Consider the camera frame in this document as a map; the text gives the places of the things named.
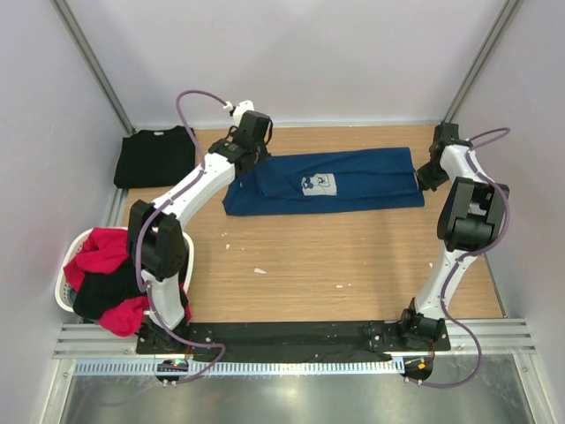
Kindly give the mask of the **blue printed t-shirt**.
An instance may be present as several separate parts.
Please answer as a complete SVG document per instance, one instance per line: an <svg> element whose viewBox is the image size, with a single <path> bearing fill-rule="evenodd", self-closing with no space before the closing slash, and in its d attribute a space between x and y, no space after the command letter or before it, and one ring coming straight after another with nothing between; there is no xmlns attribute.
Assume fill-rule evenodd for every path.
<svg viewBox="0 0 565 424"><path fill-rule="evenodd" d="M229 185L229 216L331 214L420 208L408 148L271 156Z"/></svg>

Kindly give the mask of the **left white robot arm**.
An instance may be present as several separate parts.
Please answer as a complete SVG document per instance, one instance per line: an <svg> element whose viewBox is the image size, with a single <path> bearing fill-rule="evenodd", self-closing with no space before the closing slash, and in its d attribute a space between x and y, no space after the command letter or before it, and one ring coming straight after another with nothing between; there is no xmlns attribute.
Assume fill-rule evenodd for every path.
<svg viewBox="0 0 565 424"><path fill-rule="evenodd" d="M272 119L255 110L241 115L226 137L213 143L186 177L164 195L136 201L130 210L127 248L138 288L147 295L156 342L166 352L180 352L188 340L180 271L189 265L184 229L220 190L269 158Z"/></svg>

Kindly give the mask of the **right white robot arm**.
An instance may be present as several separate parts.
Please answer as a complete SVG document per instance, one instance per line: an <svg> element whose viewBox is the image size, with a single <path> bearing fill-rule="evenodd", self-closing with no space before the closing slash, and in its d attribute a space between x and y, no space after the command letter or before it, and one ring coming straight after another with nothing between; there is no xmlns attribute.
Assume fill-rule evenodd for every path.
<svg viewBox="0 0 565 424"><path fill-rule="evenodd" d="M453 320L448 307L465 272L508 230L510 189L489 177L477 158L479 148L508 134L503 127L462 139L457 124L434 128L430 159L417 170L418 183L424 190L435 191L447 182L451 188L437 223L438 259L398 324L398 339L408 350L435 347L447 338L445 321Z"/></svg>

